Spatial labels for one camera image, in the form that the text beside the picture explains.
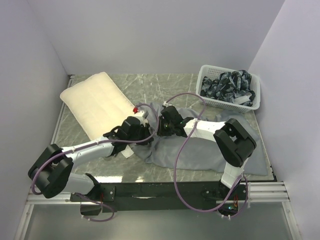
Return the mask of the cream white pillow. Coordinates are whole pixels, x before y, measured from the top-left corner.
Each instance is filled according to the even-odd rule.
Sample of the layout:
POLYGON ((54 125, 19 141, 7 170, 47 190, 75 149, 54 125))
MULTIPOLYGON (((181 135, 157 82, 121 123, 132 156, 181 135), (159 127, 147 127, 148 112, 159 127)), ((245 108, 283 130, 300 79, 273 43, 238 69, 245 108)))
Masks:
POLYGON ((110 132, 134 115, 134 105, 106 72, 96 73, 65 89, 60 99, 90 140, 110 132))

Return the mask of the grey pillowcase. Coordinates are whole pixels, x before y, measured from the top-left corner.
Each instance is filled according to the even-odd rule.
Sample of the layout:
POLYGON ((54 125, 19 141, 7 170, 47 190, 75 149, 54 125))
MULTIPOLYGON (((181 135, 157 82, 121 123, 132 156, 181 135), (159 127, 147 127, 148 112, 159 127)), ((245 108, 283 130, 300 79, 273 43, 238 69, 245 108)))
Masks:
MULTIPOLYGON (((223 110, 214 118, 214 122, 224 122, 236 119, 255 140, 257 146, 252 156, 248 159, 244 172, 251 175, 267 176, 267 164, 265 160, 261 137, 250 125, 250 122, 241 113, 223 110)), ((185 141, 181 136, 157 136, 148 145, 131 145, 131 149, 139 158, 149 164, 155 164, 163 168, 173 168, 181 145, 185 141)), ((177 168, 182 170, 213 170, 222 173, 226 161, 223 158, 218 145, 209 140, 190 138, 179 155, 177 168)))

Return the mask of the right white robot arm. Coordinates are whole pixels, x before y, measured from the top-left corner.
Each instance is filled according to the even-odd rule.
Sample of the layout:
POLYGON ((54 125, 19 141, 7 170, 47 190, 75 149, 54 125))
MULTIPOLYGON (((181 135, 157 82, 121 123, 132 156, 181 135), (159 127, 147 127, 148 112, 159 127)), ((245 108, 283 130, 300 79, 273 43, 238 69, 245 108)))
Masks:
POLYGON ((196 138, 215 142, 226 161, 219 187, 221 197, 226 200, 237 194, 234 184, 243 174, 249 157, 257 147, 256 141, 234 118, 221 122, 183 118, 172 105, 161 110, 157 135, 176 135, 188 140, 196 138))

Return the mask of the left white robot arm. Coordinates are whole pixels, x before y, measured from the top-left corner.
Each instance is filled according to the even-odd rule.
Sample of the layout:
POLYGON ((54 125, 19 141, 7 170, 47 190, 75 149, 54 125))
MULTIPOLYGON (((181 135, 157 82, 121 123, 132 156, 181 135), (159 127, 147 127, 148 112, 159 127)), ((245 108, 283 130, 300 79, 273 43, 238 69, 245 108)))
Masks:
POLYGON ((47 199, 71 191, 94 201, 100 195, 99 182, 91 174, 75 174, 72 170, 91 160, 117 155, 130 144, 147 145, 152 141, 148 120, 136 114, 95 140, 69 147, 51 144, 27 173, 32 180, 31 190, 47 199))

